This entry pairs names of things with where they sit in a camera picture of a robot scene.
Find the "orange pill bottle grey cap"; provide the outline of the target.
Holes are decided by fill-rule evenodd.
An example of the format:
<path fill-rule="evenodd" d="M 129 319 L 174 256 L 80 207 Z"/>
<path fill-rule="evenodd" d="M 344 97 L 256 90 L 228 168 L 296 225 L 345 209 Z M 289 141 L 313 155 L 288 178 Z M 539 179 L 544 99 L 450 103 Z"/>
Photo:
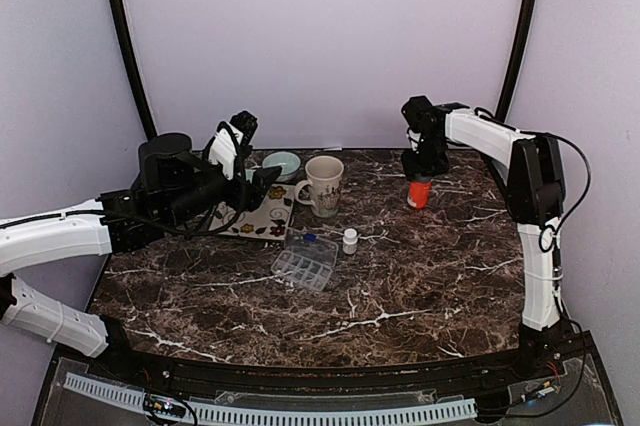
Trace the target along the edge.
<path fill-rule="evenodd" d="M 429 177 L 417 176 L 409 183 L 407 194 L 408 205 L 416 210 L 427 207 L 431 191 L 432 180 Z"/>

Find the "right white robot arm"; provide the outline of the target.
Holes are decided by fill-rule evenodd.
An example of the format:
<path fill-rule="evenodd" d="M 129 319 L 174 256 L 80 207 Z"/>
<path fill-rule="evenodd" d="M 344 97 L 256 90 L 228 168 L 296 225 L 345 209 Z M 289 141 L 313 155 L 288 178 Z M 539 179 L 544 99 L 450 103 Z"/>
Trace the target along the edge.
<path fill-rule="evenodd" d="M 434 105 L 414 96 L 402 107 L 409 147 L 406 178 L 425 182 L 449 171 L 448 146 L 461 144 L 485 161 L 522 243 L 525 302 L 522 324 L 544 331 L 560 320 L 560 226 L 566 187 L 558 141 L 505 125 L 460 103 Z"/>

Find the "clear plastic pill organizer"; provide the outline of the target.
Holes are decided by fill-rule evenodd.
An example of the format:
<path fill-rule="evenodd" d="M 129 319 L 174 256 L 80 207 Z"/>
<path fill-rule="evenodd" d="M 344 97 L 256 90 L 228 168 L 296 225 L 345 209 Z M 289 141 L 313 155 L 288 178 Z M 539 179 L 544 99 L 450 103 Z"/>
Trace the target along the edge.
<path fill-rule="evenodd" d="M 321 292 L 333 274 L 337 255 L 335 242 L 289 228 L 271 272 L 294 286 Z"/>

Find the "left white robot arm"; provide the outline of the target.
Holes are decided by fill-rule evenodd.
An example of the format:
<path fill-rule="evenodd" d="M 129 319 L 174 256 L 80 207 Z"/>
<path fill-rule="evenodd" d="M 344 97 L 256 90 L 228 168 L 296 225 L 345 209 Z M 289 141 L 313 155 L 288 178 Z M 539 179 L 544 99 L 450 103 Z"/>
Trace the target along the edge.
<path fill-rule="evenodd" d="M 18 271 L 81 256 L 143 249 L 166 237 L 215 236 L 257 209 L 279 177 L 278 166 L 245 169 L 250 136 L 223 122 L 202 157 L 183 133 L 140 145 L 139 174 L 124 190 L 58 211 L 1 223 L 1 322 L 70 347 L 120 382 L 141 373 L 119 322 L 88 314 L 27 285 Z"/>

